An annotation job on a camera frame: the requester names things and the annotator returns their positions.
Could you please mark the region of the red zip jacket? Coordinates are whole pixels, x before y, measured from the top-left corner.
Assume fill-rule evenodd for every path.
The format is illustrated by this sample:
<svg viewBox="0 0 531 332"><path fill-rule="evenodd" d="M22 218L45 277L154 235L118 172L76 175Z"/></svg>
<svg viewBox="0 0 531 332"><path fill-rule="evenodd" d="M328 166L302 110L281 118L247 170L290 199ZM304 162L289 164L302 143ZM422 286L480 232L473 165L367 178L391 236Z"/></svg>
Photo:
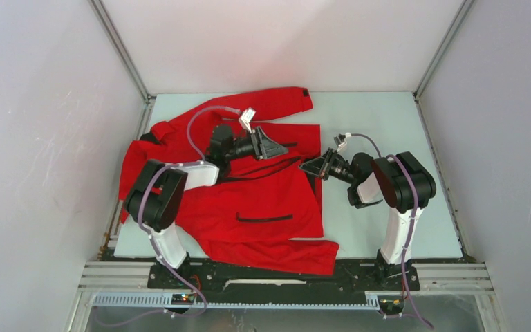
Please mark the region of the red zip jacket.
<svg viewBox="0 0 531 332"><path fill-rule="evenodd" d="M119 199L125 199L148 160L186 163L209 147L212 131L228 125L242 132L240 113L288 152L270 160L233 160L224 179L183 194L176 224L214 261L289 273L330 276L339 246L324 238L322 183L299 168L321 154L317 124L281 119L310 111L305 87L281 87L212 98L134 140L122 162Z"/></svg>

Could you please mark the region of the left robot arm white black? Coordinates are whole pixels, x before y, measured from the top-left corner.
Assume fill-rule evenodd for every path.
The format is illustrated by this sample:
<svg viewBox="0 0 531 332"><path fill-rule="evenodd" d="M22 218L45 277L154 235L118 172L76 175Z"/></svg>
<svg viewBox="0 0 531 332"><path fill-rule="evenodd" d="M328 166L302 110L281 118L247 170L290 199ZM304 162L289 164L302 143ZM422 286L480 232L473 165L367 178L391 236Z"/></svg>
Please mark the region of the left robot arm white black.
<svg viewBox="0 0 531 332"><path fill-rule="evenodd" d="M174 288L188 285L191 270L183 264L188 256L176 227L183 194L197 187L211 187L230 173L233 160L252 157L269 160L288 153L261 127L244 129L235 136L226 124L215 127L206 152L189 163L148 160L124 201L124 209L147 234L156 259L166 266L164 278Z"/></svg>

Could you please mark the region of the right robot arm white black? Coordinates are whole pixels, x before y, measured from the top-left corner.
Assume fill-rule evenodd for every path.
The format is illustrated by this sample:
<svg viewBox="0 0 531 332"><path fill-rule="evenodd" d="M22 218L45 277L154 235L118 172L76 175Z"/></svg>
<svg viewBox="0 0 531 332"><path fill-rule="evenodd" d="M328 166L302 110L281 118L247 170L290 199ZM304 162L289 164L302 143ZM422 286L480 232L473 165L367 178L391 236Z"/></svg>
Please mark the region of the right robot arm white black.
<svg viewBox="0 0 531 332"><path fill-rule="evenodd" d="M436 182L409 151L374 158L364 152L345 160L335 149L300 164L299 169L322 181L330 177L349 184L348 202L367 208L385 202L389 220L375 262L378 286L392 289L410 269L411 244L418 219L436 195Z"/></svg>

